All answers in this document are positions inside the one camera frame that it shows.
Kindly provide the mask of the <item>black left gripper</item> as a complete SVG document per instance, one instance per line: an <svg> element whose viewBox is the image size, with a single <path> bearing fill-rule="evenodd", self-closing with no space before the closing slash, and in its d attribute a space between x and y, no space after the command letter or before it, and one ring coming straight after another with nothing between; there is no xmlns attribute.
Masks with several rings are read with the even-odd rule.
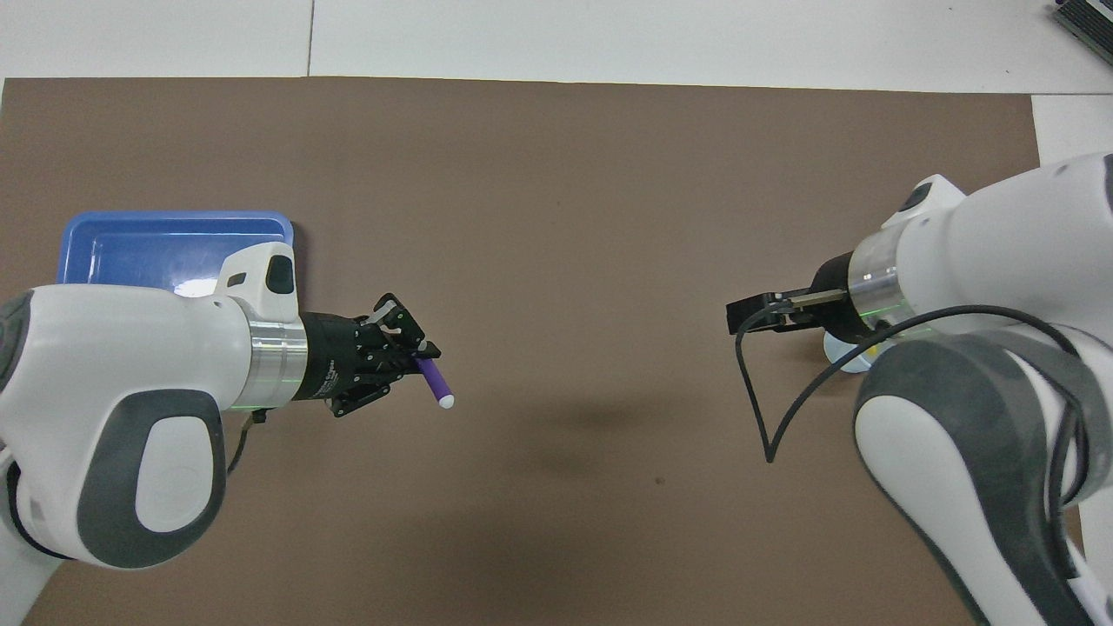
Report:
<svg viewBox="0 0 1113 626"><path fill-rule="evenodd" d="M329 399L337 417L388 395L403 376L420 373L418 361L442 356L439 348L383 350L386 336L405 348L429 345L417 320L393 293L383 294L368 316L301 316L301 322L309 353L296 400Z"/></svg>

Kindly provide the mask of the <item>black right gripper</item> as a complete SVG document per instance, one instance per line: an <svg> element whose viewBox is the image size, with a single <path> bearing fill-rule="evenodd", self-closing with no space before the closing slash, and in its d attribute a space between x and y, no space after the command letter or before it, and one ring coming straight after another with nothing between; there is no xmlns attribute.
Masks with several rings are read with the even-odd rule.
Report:
<svg viewBox="0 0 1113 626"><path fill-rule="evenodd" d="M754 317L754 314L758 313L759 310L794 296L802 296L807 290L775 290L775 292L764 292L756 294L756 296L738 300L727 304L729 334L738 336L740 332L748 334L764 331L790 333L824 327L833 338L838 338L843 343L863 343L866 338L873 336L873 330L863 323L858 310L851 304L850 278L848 277L850 276L850 261L851 252L846 252L824 262L816 270L810 285L811 292L841 290L843 299L814 305L812 313L802 309L792 309L790 312L769 313L757 317Z"/></svg>

